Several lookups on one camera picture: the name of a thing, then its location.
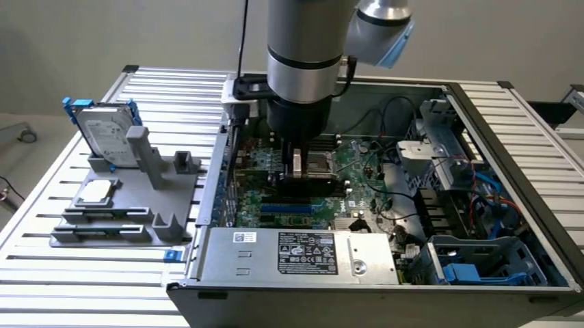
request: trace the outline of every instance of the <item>black ring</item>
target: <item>black ring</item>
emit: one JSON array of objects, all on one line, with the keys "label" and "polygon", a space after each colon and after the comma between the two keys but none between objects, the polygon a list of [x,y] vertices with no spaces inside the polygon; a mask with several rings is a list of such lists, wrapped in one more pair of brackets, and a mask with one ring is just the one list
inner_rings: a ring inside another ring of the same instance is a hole
[{"label": "black ring", "polygon": [[295,61],[279,56],[269,47],[267,47],[267,52],[271,55],[271,57],[273,57],[273,59],[277,60],[283,65],[289,66],[292,68],[298,68],[299,70],[320,70],[323,68],[335,65],[340,60],[340,58],[343,57],[343,54],[339,54],[336,57],[334,57],[330,60],[318,61],[314,63],[306,63],[304,61]]},{"label": "black ring", "polygon": [[360,10],[356,10],[356,17],[360,18],[367,23],[371,23],[371,24],[378,25],[378,26],[384,26],[384,27],[396,27],[396,26],[406,25],[411,20],[411,16],[407,18],[403,18],[400,20],[379,19],[379,18],[367,16]]}]

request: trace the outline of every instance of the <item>silver cylinder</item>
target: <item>silver cylinder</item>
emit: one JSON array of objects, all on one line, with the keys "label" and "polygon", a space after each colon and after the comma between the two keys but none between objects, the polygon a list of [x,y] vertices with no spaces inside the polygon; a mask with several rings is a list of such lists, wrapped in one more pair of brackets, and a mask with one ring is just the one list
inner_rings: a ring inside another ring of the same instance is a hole
[{"label": "silver cylinder", "polygon": [[407,0],[362,0],[358,9],[383,21],[400,21],[411,16]]},{"label": "silver cylinder", "polygon": [[334,92],[356,0],[269,0],[267,83],[284,100],[310,104]]},{"label": "silver cylinder", "polygon": [[267,55],[267,84],[275,94],[298,104],[310,104],[324,99],[335,91],[336,64],[318,70],[302,70],[280,63]]}]

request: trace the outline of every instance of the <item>motherboard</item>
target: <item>motherboard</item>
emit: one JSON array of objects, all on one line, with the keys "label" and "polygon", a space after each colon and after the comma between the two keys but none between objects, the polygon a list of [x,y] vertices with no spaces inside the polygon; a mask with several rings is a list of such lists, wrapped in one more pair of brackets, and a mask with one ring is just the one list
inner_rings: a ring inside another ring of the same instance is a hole
[{"label": "motherboard", "polygon": [[[391,222],[382,218],[390,209],[390,198],[371,189],[386,190],[379,152],[383,146],[359,139],[332,141],[316,141],[307,157],[311,174],[335,177],[336,185],[326,197],[280,197],[269,184],[280,168],[280,150],[264,139],[245,141],[233,172],[237,227],[363,232],[386,232],[391,228]],[[360,225],[351,226],[356,220]]]}]

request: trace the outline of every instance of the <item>slotted metal table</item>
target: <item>slotted metal table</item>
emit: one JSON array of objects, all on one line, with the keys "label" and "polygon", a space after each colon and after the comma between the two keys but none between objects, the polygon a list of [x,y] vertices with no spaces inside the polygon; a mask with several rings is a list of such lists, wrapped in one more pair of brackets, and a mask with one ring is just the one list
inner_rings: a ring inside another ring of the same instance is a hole
[{"label": "slotted metal table", "polygon": [[[221,122],[225,74],[126,69],[101,101],[132,98],[160,154],[188,150],[203,158],[205,169]],[[490,82],[457,82],[584,249],[581,160],[514,90]],[[0,233],[0,327],[187,327],[163,288],[169,279],[181,276],[185,265],[163,263],[165,248],[68,249],[48,245],[50,230],[88,173],[88,152],[77,133]],[[193,231],[204,182],[201,173],[185,238]],[[584,325],[581,321],[584,313],[546,318],[526,327],[575,328]]]}]

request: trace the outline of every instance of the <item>small black connector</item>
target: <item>small black connector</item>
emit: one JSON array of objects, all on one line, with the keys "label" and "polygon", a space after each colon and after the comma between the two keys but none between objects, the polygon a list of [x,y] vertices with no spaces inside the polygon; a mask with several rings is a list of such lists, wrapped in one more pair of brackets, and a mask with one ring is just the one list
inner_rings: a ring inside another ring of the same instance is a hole
[{"label": "small black connector", "polygon": [[371,233],[371,228],[366,224],[366,221],[363,219],[356,219],[355,222],[348,225],[348,230],[355,232],[362,229],[364,229],[366,232]]}]

